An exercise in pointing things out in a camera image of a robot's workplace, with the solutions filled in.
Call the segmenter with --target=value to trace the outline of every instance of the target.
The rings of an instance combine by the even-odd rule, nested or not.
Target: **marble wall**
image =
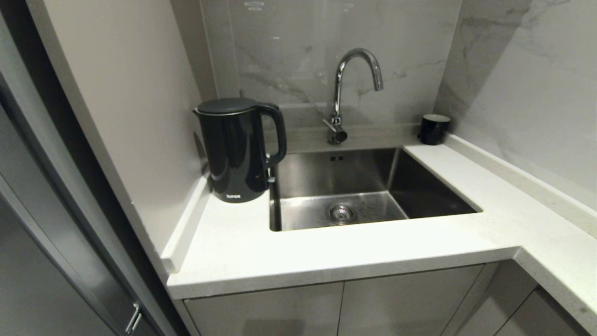
[[[597,1],[463,0],[437,113],[597,209]]]
[[[378,59],[385,89],[365,62],[344,76],[345,125],[418,121],[430,113],[461,0],[201,0],[218,97],[281,105],[288,128],[321,127],[338,60],[355,47]]]

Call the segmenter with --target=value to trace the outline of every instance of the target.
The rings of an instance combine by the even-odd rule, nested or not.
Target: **white countertop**
[[[334,282],[514,259],[597,334],[597,240],[445,145],[406,150],[481,213],[273,232],[269,193],[210,196],[174,299]]]

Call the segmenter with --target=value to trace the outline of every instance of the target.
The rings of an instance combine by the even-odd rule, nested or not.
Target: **sink basin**
[[[271,175],[272,231],[481,211],[399,148],[288,154]]]

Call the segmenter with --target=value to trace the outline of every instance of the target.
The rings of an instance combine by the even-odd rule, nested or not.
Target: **chrome faucet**
[[[329,121],[324,119],[324,123],[330,128],[328,130],[328,142],[336,145],[344,142],[344,140],[348,138],[348,134],[342,128],[342,116],[340,115],[340,94],[342,92],[342,76],[344,75],[346,63],[355,57],[364,59],[369,65],[371,74],[373,75],[373,87],[375,88],[375,91],[383,90],[383,79],[381,78],[381,69],[379,68],[379,63],[377,63],[377,59],[369,50],[355,48],[342,56],[342,59],[340,59],[340,63],[338,64],[338,69],[336,70],[334,110],[330,115]]]

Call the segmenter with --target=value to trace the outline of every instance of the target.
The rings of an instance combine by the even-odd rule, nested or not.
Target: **black cup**
[[[419,139],[425,145],[439,145],[450,125],[450,118],[441,114],[426,114],[421,120]]]

